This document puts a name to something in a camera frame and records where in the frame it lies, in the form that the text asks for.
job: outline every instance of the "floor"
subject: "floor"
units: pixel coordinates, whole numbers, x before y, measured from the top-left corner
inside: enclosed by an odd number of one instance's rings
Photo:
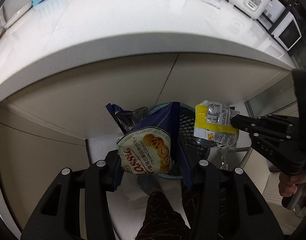
[[[237,111],[247,115],[244,103],[234,105]],[[122,133],[105,135],[88,140],[89,158],[92,163],[104,159],[107,152],[116,149],[116,141]],[[237,147],[248,147],[251,141],[248,133],[241,131]],[[208,158],[214,165],[220,167],[221,157],[217,149],[212,148]],[[246,152],[231,153],[228,158],[229,170],[238,166]],[[179,212],[188,225],[182,206],[181,186],[179,181],[158,178],[162,189],[170,201],[173,209]],[[122,183],[116,192],[107,193],[112,224],[120,240],[133,240],[142,226],[145,217],[145,209],[148,196],[140,189],[133,174],[124,173]]]

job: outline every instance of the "dark pants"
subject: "dark pants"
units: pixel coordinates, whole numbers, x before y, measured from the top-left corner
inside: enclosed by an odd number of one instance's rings
[[[198,191],[189,191],[181,181],[182,204],[190,227],[193,227]],[[224,190],[221,190],[221,206],[225,201]],[[181,214],[174,211],[168,199],[162,192],[154,192],[150,195],[146,207],[145,220],[135,240],[187,240],[191,230],[185,224]]]

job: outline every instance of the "microwave door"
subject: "microwave door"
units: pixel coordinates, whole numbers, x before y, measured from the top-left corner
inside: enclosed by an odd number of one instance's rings
[[[291,12],[288,13],[272,35],[286,51],[289,51],[299,41],[301,33]]]

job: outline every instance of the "blue slipper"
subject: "blue slipper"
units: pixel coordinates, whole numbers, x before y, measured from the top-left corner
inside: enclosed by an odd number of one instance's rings
[[[152,187],[157,186],[162,191],[162,187],[156,181],[153,175],[137,175],[136,176],[137,184],[141,189],[147,194],[150,195],[150,190]]]

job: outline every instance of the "metal screw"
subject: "metal screw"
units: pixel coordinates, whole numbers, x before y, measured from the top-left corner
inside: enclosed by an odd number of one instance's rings
[[[98,166],[98,167],[103,167],[103,166],[105,166],[105,165],[106,165],[106,162],[103,161],[103,160],[98,161],[98,162],[96,163],[96,166]]]
[[[70,169],[65,168],[65,169],[62,170],[61,173],[62,173],[63,175],[68,175],[68,174],[70,173]]]
[[[237,174],[239,174],[239,175],[244,173],[243,169],[241,169],[241,168],[236,168],[236,169],[235,169],[235,172],[236,172]]]
[[[208,165],[208,161],[207,160],[200,160],[200,165],[201,166],[207,166]]]

